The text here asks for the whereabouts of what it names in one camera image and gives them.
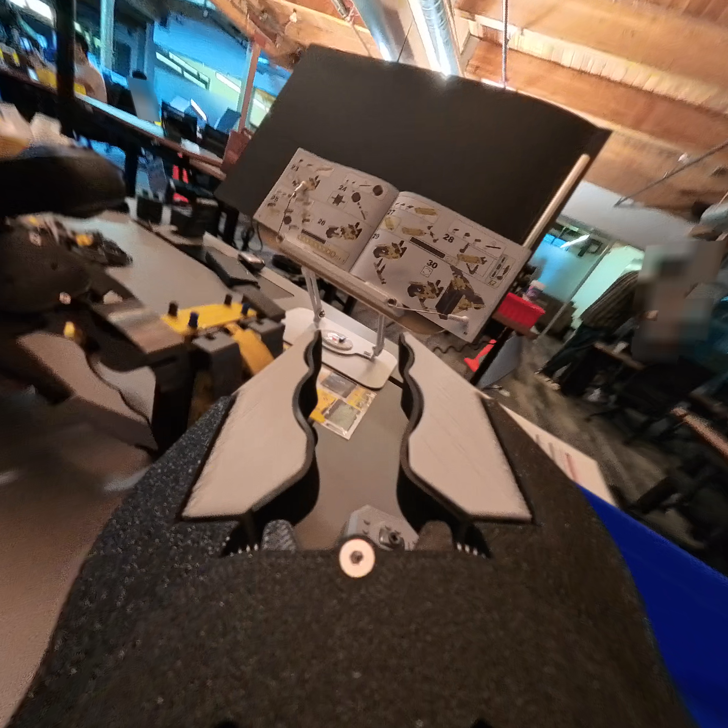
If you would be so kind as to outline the black pole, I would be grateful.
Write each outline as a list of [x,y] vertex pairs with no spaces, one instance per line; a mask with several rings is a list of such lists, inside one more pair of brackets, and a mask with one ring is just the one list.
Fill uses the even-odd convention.
[[55,2],[57,107],[61,131],[74,135],[75,97],[75,20],[76,1]]

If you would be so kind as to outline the printed paper sheet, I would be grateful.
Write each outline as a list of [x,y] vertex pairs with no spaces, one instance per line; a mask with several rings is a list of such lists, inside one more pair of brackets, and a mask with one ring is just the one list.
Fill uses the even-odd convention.
[[505,408],[505,411],[568,478],[613,507],[617,507],[617,501],[595,459],[509,408]]

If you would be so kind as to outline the red plastic piece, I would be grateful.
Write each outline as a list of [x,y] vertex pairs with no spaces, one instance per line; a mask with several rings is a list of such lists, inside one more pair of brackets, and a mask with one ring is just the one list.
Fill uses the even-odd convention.
[[496,344],[496,340],[495,339],[489,339],[487,341],[487,343],[483,346],[483,348],[480,349],[480,351],[478,351],[478,353],[476,355],[473,355],[470,358],[464,358],[463,359],[463,362],[466,365],[466,367],[471,372],[475,373],[479,369],[482,361],[491,352],[491,350],[492,350],[492,348],[494,347],[495,344]]

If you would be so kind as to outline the red plastic bin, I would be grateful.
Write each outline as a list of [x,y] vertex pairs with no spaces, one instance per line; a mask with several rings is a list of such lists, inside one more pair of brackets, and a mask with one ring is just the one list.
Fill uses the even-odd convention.
[[494,315],[530,329],[544,315],[544,309],[527,298],[507,293]]

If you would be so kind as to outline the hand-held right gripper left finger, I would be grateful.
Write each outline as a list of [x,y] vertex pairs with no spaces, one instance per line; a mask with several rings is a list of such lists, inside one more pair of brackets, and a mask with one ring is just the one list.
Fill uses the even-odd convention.
[[315,329],[235,393],[180,512],[184,520],[301,522],[313,511],[319,374]]

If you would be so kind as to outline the grey studded toy block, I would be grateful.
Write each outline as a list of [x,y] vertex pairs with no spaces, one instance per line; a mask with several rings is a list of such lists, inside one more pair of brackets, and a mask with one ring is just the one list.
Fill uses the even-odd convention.
[[383,551],[413,551],[417,532],[400,516],[371,505],[352,512],[341,531],[344,540],[362,538]]

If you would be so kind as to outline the black charging dock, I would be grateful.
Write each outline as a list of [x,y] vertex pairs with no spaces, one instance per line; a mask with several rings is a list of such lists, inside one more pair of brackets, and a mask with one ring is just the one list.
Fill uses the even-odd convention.
[[217,234],[220,217],[217,201],[198,198],[189,205],[171,206],[169,224],[178,236],[200,238],[205,233]]

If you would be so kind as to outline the blue plastic box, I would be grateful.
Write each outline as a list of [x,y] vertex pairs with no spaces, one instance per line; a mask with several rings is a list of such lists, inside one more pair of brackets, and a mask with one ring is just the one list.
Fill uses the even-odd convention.
[[697,726],[727,726],[727,579],[581,487],[619,548]]

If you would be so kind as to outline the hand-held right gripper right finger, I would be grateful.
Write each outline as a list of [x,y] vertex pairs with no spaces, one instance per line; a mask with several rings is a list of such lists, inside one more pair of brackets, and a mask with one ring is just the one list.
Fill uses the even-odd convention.
[[480,391],[411,334],[400,335],[398,370],[405,479],[459,520],[531,522]]

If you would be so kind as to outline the assembly instruction booklet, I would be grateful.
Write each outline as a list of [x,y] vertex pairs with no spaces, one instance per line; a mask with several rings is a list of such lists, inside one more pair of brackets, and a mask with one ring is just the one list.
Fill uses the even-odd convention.
[[432,200],[297,149],[253,220],[362,303],[474,343],[530,252]]

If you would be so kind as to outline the yellow grey toy vehicle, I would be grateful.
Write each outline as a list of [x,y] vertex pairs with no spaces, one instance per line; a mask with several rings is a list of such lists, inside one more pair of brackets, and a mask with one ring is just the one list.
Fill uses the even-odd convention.
[[149,423],[164,453],[222,397],[268,367],[284,351],[285,311],[259,290],[222,303],[180,308],[170,302],[157,320],[172,335],[154,352]]

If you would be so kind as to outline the white book stand black board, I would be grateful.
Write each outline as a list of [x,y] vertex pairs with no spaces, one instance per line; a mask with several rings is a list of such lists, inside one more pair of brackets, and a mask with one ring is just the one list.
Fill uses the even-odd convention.
[[610,135],[514,90],[313,44],[216,196],[252,218],[303,149],[536,244]]

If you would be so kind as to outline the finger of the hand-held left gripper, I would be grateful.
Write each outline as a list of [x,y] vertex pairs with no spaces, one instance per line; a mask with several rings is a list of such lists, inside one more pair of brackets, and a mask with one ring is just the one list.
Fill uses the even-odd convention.
[[85,333],[101,357],[176,357],[186,351],[183,336],[135,298],[91,304]]
[[49,370],[54,380],[68,391],[61,406],[119,441],[149,452],[157,451],[148,420],[94,370],[78,344],[51,333],[26,334],[18,343],[24,353]]

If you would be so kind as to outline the black flat case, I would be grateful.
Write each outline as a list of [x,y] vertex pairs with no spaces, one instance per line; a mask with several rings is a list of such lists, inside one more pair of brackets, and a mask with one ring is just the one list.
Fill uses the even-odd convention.
[[204,264],[228,288],[240,286],[259,287],[256,276],[237,258],[216,248],[205,248]]

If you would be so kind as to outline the pile of toy building parts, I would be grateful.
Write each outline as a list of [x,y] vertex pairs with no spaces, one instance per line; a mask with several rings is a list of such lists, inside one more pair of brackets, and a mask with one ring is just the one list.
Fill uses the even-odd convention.
[[98,231],[75,231],[58,228],[58,241],[69,252],[87,262],[102,267],[129,267],[133,263],[131,255],[122,250],[117,243]]

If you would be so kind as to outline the yellow black sticker sheet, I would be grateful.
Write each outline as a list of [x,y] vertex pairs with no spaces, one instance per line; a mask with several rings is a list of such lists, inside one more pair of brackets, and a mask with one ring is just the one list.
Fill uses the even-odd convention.
[[349,441],[375,400],[377,392],[322,366],[317,377],[317,404],[310,419]]

